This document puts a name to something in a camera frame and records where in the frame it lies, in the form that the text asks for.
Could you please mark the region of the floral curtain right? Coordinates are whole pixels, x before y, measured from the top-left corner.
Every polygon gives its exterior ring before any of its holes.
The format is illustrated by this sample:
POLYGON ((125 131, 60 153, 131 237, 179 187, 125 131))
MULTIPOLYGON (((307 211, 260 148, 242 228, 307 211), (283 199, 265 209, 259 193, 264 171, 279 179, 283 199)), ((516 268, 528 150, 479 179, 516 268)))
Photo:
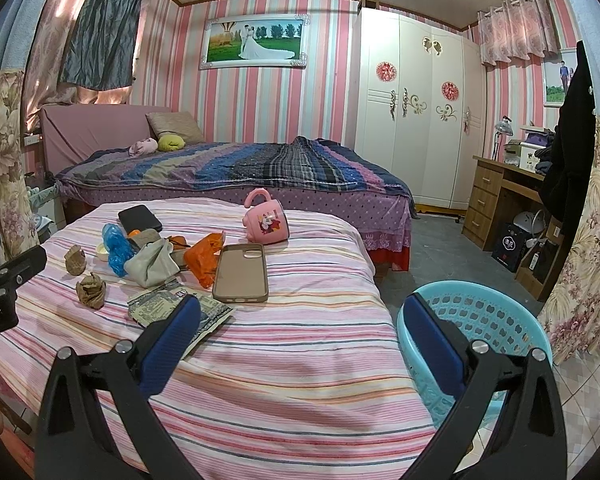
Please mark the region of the floral curtain right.
POLYGON ((600 117, 582 216, 539 322, 556 364, 600 348, 600 117))

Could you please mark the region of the black hanging coat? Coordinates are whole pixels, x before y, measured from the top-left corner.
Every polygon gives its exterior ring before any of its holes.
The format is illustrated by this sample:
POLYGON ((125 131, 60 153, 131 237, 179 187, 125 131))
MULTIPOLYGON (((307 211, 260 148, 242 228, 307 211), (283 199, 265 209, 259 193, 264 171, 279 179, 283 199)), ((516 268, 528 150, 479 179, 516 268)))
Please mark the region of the black hanging coat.
POLYGON ((559 222, 564 244, 571 248, 582 216, 595 145, 593 83, 583 41, 577 43, 578 66, 564 104, 559 110, 550 168, 540 197, 545 209, 559 222))

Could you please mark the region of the small framed photo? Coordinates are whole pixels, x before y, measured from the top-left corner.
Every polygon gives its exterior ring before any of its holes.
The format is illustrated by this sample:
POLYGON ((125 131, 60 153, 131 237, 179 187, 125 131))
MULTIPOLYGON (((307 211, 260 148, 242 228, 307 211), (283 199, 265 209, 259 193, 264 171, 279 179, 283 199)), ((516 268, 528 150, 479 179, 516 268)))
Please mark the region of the small framed photo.
POLYGON ((567 48, 551 54, 542 62, 543 104, 560 107, 564 104, 574 71, 578 65, 577 49, 567 48))

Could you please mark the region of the black box under desk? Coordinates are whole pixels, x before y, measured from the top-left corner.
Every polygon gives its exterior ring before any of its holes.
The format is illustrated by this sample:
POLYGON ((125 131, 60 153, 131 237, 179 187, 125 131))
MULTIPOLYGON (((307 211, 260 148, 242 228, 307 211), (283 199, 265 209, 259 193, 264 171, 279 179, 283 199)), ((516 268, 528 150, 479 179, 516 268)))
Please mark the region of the black box under desk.
POLYGON ((492 252, 492 258, 509 272, 515 273, 528 250, 528 240, 532 235, 513 223, 507 223, 498 233, 492 252))

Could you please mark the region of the orange plastic bag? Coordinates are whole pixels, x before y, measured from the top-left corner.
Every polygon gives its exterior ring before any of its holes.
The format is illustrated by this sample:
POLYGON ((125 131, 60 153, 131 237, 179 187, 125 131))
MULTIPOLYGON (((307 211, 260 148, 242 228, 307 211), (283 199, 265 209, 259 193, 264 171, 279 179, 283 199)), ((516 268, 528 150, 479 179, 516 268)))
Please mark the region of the orange plastic bag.
POLYGON ((224 238, 222 232, 210 233, 184 252, 186 269, 194 274, 200 286, 205 289, 214 284, 224 238))

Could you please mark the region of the pink plush toy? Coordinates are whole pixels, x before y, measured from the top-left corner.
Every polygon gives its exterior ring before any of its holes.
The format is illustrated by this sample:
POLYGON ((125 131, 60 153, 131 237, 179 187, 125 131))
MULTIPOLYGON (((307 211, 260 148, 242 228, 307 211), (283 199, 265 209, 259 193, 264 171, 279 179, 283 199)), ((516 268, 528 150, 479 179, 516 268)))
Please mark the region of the pink plush toy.
POLYGON ((144 140, 136 141, 129 147, 130 157, 140 157, 145 155, 154 154, 158 151, 158 142, 154 138, 146 138, 144 140))

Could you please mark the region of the desk lamp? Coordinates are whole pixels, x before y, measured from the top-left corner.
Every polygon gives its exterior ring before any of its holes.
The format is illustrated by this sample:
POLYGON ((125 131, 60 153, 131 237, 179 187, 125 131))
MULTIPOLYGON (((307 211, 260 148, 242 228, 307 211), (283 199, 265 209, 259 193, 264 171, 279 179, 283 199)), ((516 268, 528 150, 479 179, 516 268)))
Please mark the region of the desk lamp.
POLYGON ((491 155, 493 160, 496 162, 503 160, 505 145, 513 135, 512 120, 508 116, 503 116, 494 126, 491 155))

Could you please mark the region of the blue plastic bag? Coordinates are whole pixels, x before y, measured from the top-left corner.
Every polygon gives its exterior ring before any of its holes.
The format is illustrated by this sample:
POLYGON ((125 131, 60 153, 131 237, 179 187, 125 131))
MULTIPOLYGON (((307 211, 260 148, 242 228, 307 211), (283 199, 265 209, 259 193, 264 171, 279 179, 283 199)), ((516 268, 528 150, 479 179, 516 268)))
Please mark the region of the blue plastic bag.
POLYGON ((125 237, 120 226, 106 223, 102 228, 102 244, 108 252, 108 264, 119 278, 126 275, 125 263, 135 255, 131 243, 125 237))

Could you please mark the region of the white box on desk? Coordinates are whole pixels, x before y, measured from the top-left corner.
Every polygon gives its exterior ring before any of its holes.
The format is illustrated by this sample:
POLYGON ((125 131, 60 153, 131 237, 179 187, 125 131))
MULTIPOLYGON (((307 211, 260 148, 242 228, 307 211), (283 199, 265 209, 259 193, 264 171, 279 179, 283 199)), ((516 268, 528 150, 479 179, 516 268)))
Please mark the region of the white box on desk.
POLYGON ((539 157, 536 156, 535 153, 542 149, 543 147, 541 145, 520 142, 518 167, 522 170, 535 172, 535 167, 540 162, 539 157))

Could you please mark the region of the large bed with plaid blanket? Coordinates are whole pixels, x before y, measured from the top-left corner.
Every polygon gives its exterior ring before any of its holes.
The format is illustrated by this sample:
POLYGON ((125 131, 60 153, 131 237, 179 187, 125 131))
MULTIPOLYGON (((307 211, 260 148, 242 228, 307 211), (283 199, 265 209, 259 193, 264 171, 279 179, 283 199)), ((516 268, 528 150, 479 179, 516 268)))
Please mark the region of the large bed with plaid blanket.
POLYGON ((49 105, 38 113, 47 170, 61 197, 84 206, 207 197, 241 204, 266 188, 287 210, 332 214, 361 234, 373 263, 405 271, 415 201, 407 185, 338 142, 296 136, 289 143, 207 142, 178 130, 172 152, 131 155, 155 140, 163 107, 49 105))

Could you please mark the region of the pink cartoon mug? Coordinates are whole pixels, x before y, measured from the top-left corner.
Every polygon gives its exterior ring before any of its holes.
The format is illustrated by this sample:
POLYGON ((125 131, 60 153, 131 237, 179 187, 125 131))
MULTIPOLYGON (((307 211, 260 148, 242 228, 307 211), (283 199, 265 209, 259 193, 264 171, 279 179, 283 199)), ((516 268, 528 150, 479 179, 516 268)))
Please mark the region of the pink cartoon mug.
POLYGON ((255 188, 245 199, 242 217, 250 243, 271 245, 288 240, 289 226, 283 206, 265 188, 255 188))

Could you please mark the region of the brown phone case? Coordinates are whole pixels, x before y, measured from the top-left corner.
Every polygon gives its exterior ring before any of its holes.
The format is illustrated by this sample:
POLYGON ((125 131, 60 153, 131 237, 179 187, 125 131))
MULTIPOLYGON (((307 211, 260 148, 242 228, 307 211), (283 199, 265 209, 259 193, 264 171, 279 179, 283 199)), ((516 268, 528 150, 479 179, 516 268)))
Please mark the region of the brown phone case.
POLYGON ((225 245, 212 295, 223 304, 260 304, 268 300, 264 247, 253 243, 225 245))

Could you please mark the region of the brown pillow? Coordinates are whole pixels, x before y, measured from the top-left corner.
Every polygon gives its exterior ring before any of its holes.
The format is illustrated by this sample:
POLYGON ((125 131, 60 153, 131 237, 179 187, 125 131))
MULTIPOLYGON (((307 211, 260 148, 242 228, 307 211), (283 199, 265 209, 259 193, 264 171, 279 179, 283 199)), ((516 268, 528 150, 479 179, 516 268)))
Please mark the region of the brown pillow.
POLYGON ((152 112, 146 118, 157 139, 167 134, 176 134, 186 144, 204 142, 204 133, 189 112, 152 112))

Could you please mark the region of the dark grey window curtain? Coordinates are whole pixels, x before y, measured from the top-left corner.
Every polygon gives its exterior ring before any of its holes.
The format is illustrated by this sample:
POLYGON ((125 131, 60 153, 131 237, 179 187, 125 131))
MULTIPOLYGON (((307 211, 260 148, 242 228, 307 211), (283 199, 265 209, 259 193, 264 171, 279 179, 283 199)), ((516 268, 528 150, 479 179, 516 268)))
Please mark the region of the dark grey window curtain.
POLYGON ((84 0, 59 80, 94 91, 129 87, 141 8, 142 0, 84 0))

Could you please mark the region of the beige cloth pouch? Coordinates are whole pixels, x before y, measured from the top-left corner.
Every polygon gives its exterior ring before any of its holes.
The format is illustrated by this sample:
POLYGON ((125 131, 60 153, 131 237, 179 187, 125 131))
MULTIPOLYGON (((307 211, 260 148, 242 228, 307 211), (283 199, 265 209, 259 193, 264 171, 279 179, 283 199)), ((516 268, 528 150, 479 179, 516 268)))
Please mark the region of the beige cloth pouch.
POLYGON ((180 267, 173 260, 173 246, 164 238, 146 244, 123 266, 128 277, 143 288, 161 285, 173 278, 180 267))

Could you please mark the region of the wooden desk with drawers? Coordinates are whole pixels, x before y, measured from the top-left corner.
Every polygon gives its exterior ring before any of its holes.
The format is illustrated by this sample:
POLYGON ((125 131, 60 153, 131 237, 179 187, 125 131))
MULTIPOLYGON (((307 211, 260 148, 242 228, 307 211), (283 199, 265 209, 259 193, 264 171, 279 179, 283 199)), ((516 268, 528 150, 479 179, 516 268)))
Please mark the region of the wooden desk with drawers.
POLYGON ((529 232, 528 250, 515 280, 538 301, 550 296, 566 260, 559 222, 545 209, 543 177, 515 166, 478 157, 462 233, 492 255, 501 228, 513 223, 529 232))

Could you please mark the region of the black wallet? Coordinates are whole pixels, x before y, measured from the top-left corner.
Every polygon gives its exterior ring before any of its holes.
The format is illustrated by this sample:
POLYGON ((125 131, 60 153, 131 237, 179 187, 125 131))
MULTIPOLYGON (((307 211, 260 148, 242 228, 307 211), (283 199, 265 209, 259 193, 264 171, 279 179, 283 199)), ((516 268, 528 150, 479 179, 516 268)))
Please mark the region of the black wallet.
POLYGON ((153 229, 160 232, 162 230, 160 220, 145 205, 136 205, 123 209, 118 213, 118 219, 125 233, 128 235, 134 231, 142 232, 153 229))

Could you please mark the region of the floral curtain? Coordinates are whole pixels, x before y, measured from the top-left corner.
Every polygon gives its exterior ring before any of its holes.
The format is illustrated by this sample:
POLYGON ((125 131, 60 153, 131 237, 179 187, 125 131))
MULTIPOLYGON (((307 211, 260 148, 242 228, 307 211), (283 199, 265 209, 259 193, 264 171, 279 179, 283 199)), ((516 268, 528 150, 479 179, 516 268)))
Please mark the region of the floral curtain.
POLYGON ((539 322, 556 364, 600 348, 600 117, 582 216, 539 322))
POLYGON ((23 76, 0 72, 0 266, 38 244, 21 159, 23 76))

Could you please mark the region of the yellow plush toy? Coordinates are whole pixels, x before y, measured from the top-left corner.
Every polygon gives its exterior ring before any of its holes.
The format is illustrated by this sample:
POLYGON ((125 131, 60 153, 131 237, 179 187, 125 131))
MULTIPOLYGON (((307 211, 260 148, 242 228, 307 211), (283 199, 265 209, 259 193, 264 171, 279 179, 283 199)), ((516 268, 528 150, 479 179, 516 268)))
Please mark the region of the yellow plush toy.
POLYGON ((158 151, 163 153, 170 153, 179 151, 185 148, 185 140, 175 133, 166 133, 160 136, 158 140, 158 151))

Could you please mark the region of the brown paper ball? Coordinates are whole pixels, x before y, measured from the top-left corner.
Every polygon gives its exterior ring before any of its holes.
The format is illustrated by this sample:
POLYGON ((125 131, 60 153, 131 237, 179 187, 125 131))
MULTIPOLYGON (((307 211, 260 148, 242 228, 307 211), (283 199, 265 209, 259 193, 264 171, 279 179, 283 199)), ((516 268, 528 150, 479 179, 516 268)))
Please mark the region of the brown paper ball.
POLYGON ((96 273, 85 275, 76 283, 79 303, 92 310, 99 310, 105 303, 106 283, 96 273))

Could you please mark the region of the framed wedding photo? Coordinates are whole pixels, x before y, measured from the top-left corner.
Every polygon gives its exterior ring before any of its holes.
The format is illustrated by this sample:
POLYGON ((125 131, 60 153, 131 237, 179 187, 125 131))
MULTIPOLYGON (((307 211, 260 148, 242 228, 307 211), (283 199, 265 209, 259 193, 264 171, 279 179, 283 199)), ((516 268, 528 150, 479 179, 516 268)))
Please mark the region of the framed wedding photo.
POLYGON ((308 14, 252 14, 208 20, 199 67, 305 68, 310 24, 308 14))

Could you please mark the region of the pink valance curtain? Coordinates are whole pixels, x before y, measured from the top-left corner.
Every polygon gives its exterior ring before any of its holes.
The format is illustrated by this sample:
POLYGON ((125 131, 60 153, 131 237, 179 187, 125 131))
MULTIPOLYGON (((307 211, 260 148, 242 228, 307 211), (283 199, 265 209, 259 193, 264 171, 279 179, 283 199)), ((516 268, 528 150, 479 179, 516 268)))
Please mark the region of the pink valance curtain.
POLYGON ((478 32, 484 65, 547 58, 560 50, 547 0, 503 0, 479 11, 478 32))

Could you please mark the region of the white wardrobe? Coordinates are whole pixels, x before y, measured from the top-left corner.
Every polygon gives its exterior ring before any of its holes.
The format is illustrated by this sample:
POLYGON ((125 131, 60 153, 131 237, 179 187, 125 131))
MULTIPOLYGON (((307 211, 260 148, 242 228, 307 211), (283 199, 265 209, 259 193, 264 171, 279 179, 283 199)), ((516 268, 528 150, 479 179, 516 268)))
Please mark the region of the white wardrobe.
POLYGON ((478 46, 381 10, 361 10, 353 32, 353 151, 405 182, 416 205, 467 209, 486 121, 478 46))

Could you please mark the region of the light blue plastic laundry basket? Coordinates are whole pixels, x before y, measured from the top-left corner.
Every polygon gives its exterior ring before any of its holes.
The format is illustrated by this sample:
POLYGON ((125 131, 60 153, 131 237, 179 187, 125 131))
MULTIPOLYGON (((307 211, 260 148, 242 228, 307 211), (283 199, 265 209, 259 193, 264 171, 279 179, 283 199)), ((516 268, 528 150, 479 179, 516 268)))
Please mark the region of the light blue plastic laundry basket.
POLYGON ((441 426, 452 410, 454 396, 442 389, 441 372, 452 370, 447 356, 433 358, 428 337, 420 332, 421 322, 407 318, 416 297, 425 300, 441 321, 454 324, 467 340, 483 340, 492 350, 525 356, 538 348, 553 359, 546 333, 536 317, 513 298, 490 287, 466 281, 438 281, 416 288, 396 318, 399 347, 418 394, 434 426, 441 426))

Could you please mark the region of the pink striped bed cover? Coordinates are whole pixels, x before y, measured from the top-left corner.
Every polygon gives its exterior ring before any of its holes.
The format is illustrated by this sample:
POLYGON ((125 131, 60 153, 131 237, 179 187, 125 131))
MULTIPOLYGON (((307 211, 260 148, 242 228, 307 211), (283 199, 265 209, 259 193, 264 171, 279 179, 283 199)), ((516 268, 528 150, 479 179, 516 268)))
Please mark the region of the pink striped bed cover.
MULTIPOLYGON (((18 325, 0 334, 0 376, 37 410, 56 352, 135 339, 137 284, 94 256, 119 206, 97 207, 46 243, 45 270, 18 292, 18 325), (83 307, 65 255, 80 246, 106 284, 83 307)), ((358 231, 292 210, 290 237, 266 248, 268 299, 242 304, 178 364, 151 405, 207 479, 396 479, 434 436, 374 282, 358 231)))

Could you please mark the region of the floral curtain left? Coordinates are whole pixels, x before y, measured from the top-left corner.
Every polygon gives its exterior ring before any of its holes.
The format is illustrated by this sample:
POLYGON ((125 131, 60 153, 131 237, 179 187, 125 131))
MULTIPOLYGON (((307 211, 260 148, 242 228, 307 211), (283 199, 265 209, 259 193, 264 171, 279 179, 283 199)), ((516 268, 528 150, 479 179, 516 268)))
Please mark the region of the floral curtain left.
POLYGON ((38 244, 21 159, 23 76, 0 72, 0 266, 38 244))

